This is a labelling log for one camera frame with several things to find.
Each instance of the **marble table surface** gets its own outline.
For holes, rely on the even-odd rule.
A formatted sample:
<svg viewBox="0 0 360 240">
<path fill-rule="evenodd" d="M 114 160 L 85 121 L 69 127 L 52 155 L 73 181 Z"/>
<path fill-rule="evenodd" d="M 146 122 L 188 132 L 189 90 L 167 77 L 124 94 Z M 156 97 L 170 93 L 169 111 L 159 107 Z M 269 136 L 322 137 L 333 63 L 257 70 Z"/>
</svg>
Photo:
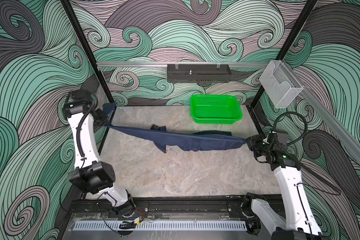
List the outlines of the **marble table surface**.
<svg viewBox="0 0 360 240">
<path fill-rule="evenodd" d="M 194 133 L 205 130 L 230 131 L 249 137 L 257 130 L 245 106 L 243 118 L 232 125 L 197 124 L 189 106 L 118 107 L 114 125 L 149 129 L 153 124 L 167 131 Z M 225 151 L 183 151 L 167 146 L 160 151 L 152 141 L 110 129 L 101 159 L 114 167 L 116 182 L 133 197 L 279 194 L 269 164 L 258 163 L 247 145 Z M 97 195 L 87 194 L 87 199 Z"/>
</svg>

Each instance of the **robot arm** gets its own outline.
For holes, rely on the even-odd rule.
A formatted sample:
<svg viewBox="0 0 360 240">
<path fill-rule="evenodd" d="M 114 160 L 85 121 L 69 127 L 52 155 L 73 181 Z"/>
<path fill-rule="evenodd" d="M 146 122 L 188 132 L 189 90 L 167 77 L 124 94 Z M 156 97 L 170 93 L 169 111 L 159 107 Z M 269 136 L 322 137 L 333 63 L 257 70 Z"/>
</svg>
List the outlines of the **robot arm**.
<svg viewBox="0 0 360 240">
<path fill-rule="evenodd" d="M 288 133 L 278 130 L 277 138 L 281 146 L 286 149 Z M 267 141 L 263 139 L 264 135 L 259 134 L 249 137 L 247 143 L 254 152 L 256 160 L 259 156 L 265 156 L 266 162 L 270 164 L 280 186 L 286 219 L 279 216 L 264 199 L 252 199 L 251 210 L 263 222 L 273 240 L 312 237 L 327 239 L 323 237 L 309 206 L 302 184 L 300 166 L 273 144 L 273 134 L 269 134 Z"/>
<path fill-rule="evenodd" d="M 101 161 L 94 138 L 94 132 L 104 125 L 107 116 L 100 109 L 95 111 L 93 106 L 91 94 L 86 90 L 71 92 L 64 104 L 64 114 L 75 145 L 75 170 L 68 174 L 68 178 L 83 192 L 104 195 L 115 211 L 128 216 L 134 211 L 133 200 L 127 190 L 115 184 L 113 167 Z"/>
</svg>

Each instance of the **green basket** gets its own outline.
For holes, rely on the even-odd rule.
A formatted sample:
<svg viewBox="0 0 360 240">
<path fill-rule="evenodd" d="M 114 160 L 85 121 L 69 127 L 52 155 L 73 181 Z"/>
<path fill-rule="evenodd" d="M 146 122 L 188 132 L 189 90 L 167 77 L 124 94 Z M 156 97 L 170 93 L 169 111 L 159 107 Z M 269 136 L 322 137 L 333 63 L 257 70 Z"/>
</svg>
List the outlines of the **green basket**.
<svg viewBox="0 0 360 240">
<path fill-rule="evenodd" d="M 230 95 L 193 95 L 191 116 L 196 123 L 232 124 L 243 117 L 239 102 Z"/>
</svg>

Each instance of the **cable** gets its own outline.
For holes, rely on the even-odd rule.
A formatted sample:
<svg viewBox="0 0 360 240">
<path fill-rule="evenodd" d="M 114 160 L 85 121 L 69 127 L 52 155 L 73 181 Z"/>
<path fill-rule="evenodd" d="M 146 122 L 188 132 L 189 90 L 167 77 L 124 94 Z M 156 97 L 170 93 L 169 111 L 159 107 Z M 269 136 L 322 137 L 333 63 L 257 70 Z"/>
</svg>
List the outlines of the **cable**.
<svg viewBox="0 0 360 240">
<path fill-rule="evenodd" d="M 108 192 L 103 192 L 102 194 L 100 194 L 100 196 L 99 196 L 96 200 L 98 200 L 103 194 L 107 194 L 107 193 L 108 193 Z M 112 230 L 113 232 L 119 234 L 120 236 L 127 236 L 127 235 L 130 234 L 130 232 L 127 233 L 127 234 L 126 234 L 126 233 L 119 233 L 117 230 L 114 230 L 113 228 L 111 228 L 111 227 L 107 224 L 107 222 L 104 220 L 103 213 L 101 212 L 100 202 L 99 202 L 98 204 L 99 204 L 100 216 L 101 216 L 101 218 L 103 219 L 103 221 L 104 221 L 104 223 L 106 224 L 106 226 L 107 226 L 110 230 Z"/>
<path fill-rule="evenodd" d="M 255 223 L 255 222 L 257 222 L 257 221 L 260 221 L 260 219 L 256 219 L 256 220 L 254 220 L 254 221 L 252 221 L 252 222 L 245 222 L 245 224 L 251 224 L 251 223 Z"/>
<path fill-rule="evenodd" d="M 324 191 L 324 190 L 322 190 L 322 189 L 319 189 L 319 188 L 317 188 L 317 187 L 311 186 L 311 185 L 306 184 L 306 183 L 303 183 L 303 182 L 299 182 L 299 183 L 296 184 L 296 185 L 299 185 L 299 184 L 304 185 L 304 186 L 308 186 L 308 187 L 312 187 L 313 189 L 319 190 L 319 191 L 321 191 L 321 192 L 324 192 L 324 193 L 327 193 L 327 194 L 330 194 L 330 195 L 334 195 L 334 196 L 340 196 L 340 195 L 341 195 L 341 194 L 339 194 L 339 193 L 336 193 L 336 194 L 335 194 L 335 193 L 331 193 L 331 192 Z"/>
<path fill-rule="evenodd" d="M 120 224 L 119 228 L 122 230 L 128 230 L 128 229 L 134 229 L 137 224 L 132 222 L 128 222 L 128 221 L 123 221 L 124 224 Z"/>
<path fill-rule="evenodd" d="M 301 203 L 302 209 L 303 209 L 304 214 L 305 214 L 305 218 L 307 219 L 307 221 L 309 221 L 309 220 L 308 220 L 307 212 L 305 211 L 304 205 L 302 204 L 302 199 L 301 199 L 301 196 L 300 196 L 299 186 L 296 185 L 296 188 L 298 189 L 298 195 L 299 195 L 299 199 L 300 199 L 300 203 Z M 311 232 L 311 240 L 312 240 L 312 228 L 311 228 L 311 223 L 310 223 L 310 222 L 308 223 L 308 226 L 309 226 L 309 231 Z"/>
<path fill-rule="evenodd" d="M 112 195 L 108 195 L 108 196 L 110 196 L 114 201 L 115 201 L 115 205 L 114 206 L 112 206 L 112 203 L 111 203 L 111 206 L 112 207 L 116 207 L 116 203 L 117 203 L 117 200 L 116 199 L 114 199 L 113 197 L 112 197 Z"/>
<path fill-rule="evenodd" d="M 83 148 L 81 146 L 81 140 L 80 140 L 80 131 L 81 131 L 81 127 L 84 123 L 84 120 L 86 119 L 86 117 L 89 115 L 89 113 L 97 106 L 97 98 L 96 98 L 96 102 L 92 102 L 91 106 L 87 109 L 87 111 L 84 113 L 84 115 L 81 117 L 79 124 L 77 125 L 76 128 L 76 142 L 77 142 L 77 149 L 79 150 L 80 156 L 82 157 L 82 161 L 85 162 L 85 154 L 83 151 Z"/>
<path fill-rule="evenodd" d="M 66 212 L 68 212 L 69 210 L 65 209 L 65 207 L 63 207 L 62 204 L 61 204 L 62 191 L 64 190 L 64 188 L 65 188 L 66 185 L 67 185 L 67 184 L 65 184 L 64 187 L 61 188 L 60 195 L 59 195 L 59 204 L 60 204 L 60 207 L 61 207 L 63 210 L 65 210 Z"/>
<path fill-rule="evenodd" d="M 324 179 L 322 176 L 318 175 L 316 172 L 314 172 L 312 169 L 310 169 L 309 167 L 305 166 L 302 162 L 300 162 L 298 160 L 298 158 L 294 155 L 294 154 L 291 154 L 289 153 L 288 151 L 286 151 L 281 143 L 279 142 L 278 138 L 277 138 L 277 132 L 276 132 L 276 126 L 277 126 L 277 123 L 279 121 L 280 118 L 282 118 L 283 116 L 285 115 L 288 115 L 288 114 L 293 114 L 293 115 L 297 115 L 299 118 L 302 119 L 302 121 L 304 122 L 304 132 L 306 132 L 306 129 L 308 129 L 308 123 L 307 123 L 307 120 L 304 118 L 303 115 L 301 115 L 300 113 L 295 113 L 295 112 L 285 112 L 285 113 L 282 113 L 280 114 L 275 122 L 273 123 L 273 127 L 272 127 L 272 131 L 271 133 L 273 134 L 273 139 L 274 139 L 274 142 L 276 143 L 276 145 L 281 149 L 281 151 L 287 155 L 290 159 L 292 159 L 293 161 L 296 162 L 296 164 L 298 166 L 300 166 L 302 169 L 304 169 L 305 171 L 307 171 L 308 173 L 312 174 L 313 176 L 315 176 L 317 179 L 319 179 L 322 183 L 324 183 L 325 185 L 327 185 L 328 187 L 330 187 L 332 190 L 334 190 L 335 192 L 337 192 L 339 195 L 341 194 L 341 190 L 339 188 L 337 188 L 335 185 L 333 185 L 332 183 L 330 183 L 328 180 Z M 305 133 L 303 133 L 300 137 L 298 137 L 296 140 L 292 141 L 292 142 L 296 142 L 298 140 L 300 140 L 302 137 L 304 137 Z"/>
</svg>

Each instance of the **dark fabric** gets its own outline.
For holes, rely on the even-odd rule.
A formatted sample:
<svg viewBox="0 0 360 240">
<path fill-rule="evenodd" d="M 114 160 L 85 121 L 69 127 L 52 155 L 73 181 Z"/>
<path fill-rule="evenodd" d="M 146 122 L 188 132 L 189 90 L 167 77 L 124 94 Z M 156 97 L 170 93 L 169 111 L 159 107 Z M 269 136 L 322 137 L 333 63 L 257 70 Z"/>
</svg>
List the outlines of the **dark fabric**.
<svg viewBox="0 0 360 240">
<path fill-rule="evenodd" d="M 228 134 L 230 134 L 230 132 L 204 131 L 198 132 L 197 134 L 183 134 L 166 132 L 165 127 L 158 127 L 156 125 L 153 125 L 151 129 L 143 129 L 138 127 L 113 126 L 108 121 L 105 127 L 110 127 L 131 136 L 151 140 L 164 153 L 166 152 L 166 145 L 177 145 L 184 151 L 192 150 L 196 152 L 235 149 L 240 148 L 246 143 L 244 138 L 229 136 Z"/>
<path fill-rule="evenodd" d="M 105 103 L 103 104 L 103 112 L 107 115 L 110 116 L 110 114 L 112 113 L 112 111 L 117 108 L 117 103 Z"/>
<path fill-rule="evenodd" d="M 166 127 L 166 126 L 159 127 L 159 126 L 156 126 L 156 125 L 152 125 L 151 130 L 158 130 L 158 131 L 164 131 L 164 132 L 166 132 L 166 131 L 167 131 L 167 127 Z M 167 153 L 167 146 L 166 146 L 166 145 L 161 145 L 161 144 L 158 144 L 157 142 L 154 142 L 154 144 L 155 144 L 156 147 L 157 147 L 158 149 L 160 149 L 163 153 Z"/>
</svg>

